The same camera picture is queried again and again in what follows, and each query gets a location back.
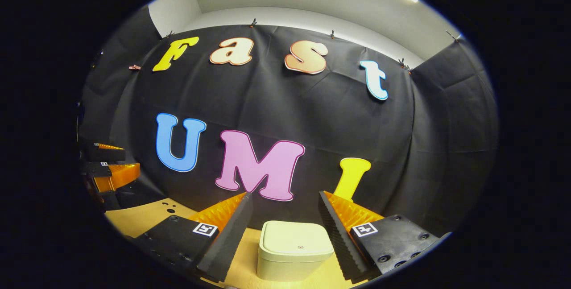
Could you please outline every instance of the white plastic container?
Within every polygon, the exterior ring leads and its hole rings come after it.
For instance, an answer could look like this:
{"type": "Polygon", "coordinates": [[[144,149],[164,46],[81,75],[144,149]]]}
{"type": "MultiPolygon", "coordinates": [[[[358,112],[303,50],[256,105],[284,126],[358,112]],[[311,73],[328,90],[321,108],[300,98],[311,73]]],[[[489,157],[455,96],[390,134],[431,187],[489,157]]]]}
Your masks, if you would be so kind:
{"type": "Polygon", "coordinates": [[[314,223],[268,221],[261,229],[257,276],[302,281],[333,254],[325,228],[314,223]]]}

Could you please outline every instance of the cutout letter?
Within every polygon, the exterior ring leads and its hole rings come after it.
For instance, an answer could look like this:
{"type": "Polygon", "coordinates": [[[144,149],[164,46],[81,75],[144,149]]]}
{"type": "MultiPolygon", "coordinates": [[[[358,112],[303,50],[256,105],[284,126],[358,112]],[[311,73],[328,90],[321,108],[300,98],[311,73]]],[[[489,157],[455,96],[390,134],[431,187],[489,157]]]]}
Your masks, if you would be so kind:
{"type": "Polygon", "coordinates": [[[194,169],[198,155],[198,138],[200,133],[206,130],[206,123],[194,118],[187,118],[182,123],[186,128],[186,148],[184,157],[179,159],[171,153],[171,135],[173,127],[177,125],[177,118],[170,114],[160,113],[157,115],[157,156],[164,165],[179,172],[188,172],[194,169]]]}
{"type": "Polygon", "coordinates": [[[226,39],[220,43],[220,49],[210,54],[210,62],[213,64],[226,64],[239,66],[251,61],[249,53],[252,51],[253,41],[249,38],[237,37],[226,39]]]}
{"type": "Polygon", "coordinates": [[[380,100],[389,98],[389,93],[381,87],[381,78],[387,79],[387,76],[379,69],[379,65],[373,61],[361,61],[361,67],[365,68],[369,92],[380,100]]]}
{"type": "Polygon", "coordinates": [[[353,202],[351,199],[353,193],[355,193],[361,181],[361,177],[363,177],[363,173],[369,171],[371,168],[371,163],[364,159],[347,157],[342,159],[339,165],[343,169],[343,173],[333,194],[353,202]]]}
{"type": "Polygon", "coordinates": [[[312,41],[296,41],[290,47],[291,55],[285,56],[285,66],[289,70],[318,74],[327,66],[327,47],[312,41]]]}
{"type": "Polygon", "coordinates": [[[244,189],[252,192],[261,181],[268,177],[260,195],[266,199],[290,201],[290,192],[298,158],[306,152],[303,145],[294,141],[281,140],[273,145],[261,161],[253,151],[249,136],[244,132],[226,130],[220,134],[226,144],[221,177],[216,185],[222,189],[236,191],[240,185],[235,181],[236,171],[240,174],[244,189]]]}
{"type": "Polygon", "coordinates": [[[178,41],[173,41],[171,43],[171,47],[167,50],[167,53],[163,55],[161,61],[155,67],[153,67],[153,71],[164,71],[171,67],[171,58],[173,61],[179,59],[182,56],[182,53],[186,50],[188,46],[194,46],[198,43],[198,37],[192,38],[185,38],[179,39],[178,41]]]}

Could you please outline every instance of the container lid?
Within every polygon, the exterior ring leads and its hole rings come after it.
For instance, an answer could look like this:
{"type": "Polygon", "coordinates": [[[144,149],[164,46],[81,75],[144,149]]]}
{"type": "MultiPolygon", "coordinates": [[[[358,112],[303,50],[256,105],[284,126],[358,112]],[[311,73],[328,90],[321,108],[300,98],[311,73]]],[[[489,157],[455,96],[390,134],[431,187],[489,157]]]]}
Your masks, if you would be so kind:
{"type": "Polygon", "coordinates": [[[261,229],[258,254],[275,262],[317,262],[333,254],[325,228],[314,223],[268,221],[261,229]]]}

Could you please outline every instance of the white wall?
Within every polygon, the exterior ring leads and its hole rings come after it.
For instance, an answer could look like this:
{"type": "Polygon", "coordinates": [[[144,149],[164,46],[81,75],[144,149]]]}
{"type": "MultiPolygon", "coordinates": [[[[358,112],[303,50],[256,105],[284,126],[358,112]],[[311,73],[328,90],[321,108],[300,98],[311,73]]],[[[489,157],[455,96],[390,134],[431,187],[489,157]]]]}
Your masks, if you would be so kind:
{"type": "Polygon", "coordinates": [[[322,13],[290,8],[245,7],[202,13],[190,20],[179,32],[217,25],[249,25],[254,18],[258,25],[281,25],[318,31],[328,35],[331,34],[331,30],[334,30],[335,37],[376,50],[396,61],[404,58],[404,63],[411,68],[423,62],[410,50],[361,25],[322,13]]]}
{"type": "Polygon", "coordinates": [[[165,37],[171,31],[183,31],[202,12],[197,0],[155,0],[149,4],[149,14],[159,34],[165,37]]]}

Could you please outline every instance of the blue letter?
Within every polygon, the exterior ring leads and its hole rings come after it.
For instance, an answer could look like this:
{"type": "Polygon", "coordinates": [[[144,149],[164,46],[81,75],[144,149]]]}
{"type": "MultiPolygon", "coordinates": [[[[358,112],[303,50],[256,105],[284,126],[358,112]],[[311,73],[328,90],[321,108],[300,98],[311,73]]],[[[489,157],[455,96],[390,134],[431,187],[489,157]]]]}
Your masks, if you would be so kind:
{"type": "Polygon", "coordinates": [[[157,115],[157,156],[169,169],[179,172],[188,172],[194,169],[198,155],[198,138],[200,132],[206,130],[206,123],[194,118],[187,118],[182,123],[186,128],[186,148],[184,157],[179,159],[171,153],[171,135],[173,127],[177,125],[177,118],[171,114],[160,113],[157,115]]]}
{"type": "Polygon", "coordinates": [[[381,80],[387,79],[385,73],[379,69],[379,65],[373,61],[361,61],[361,66],[365,67],[365,74],[367,76],[367,88],[374,97],[380,100],[389,98],[389,93],[381,87],[381,80]]]}

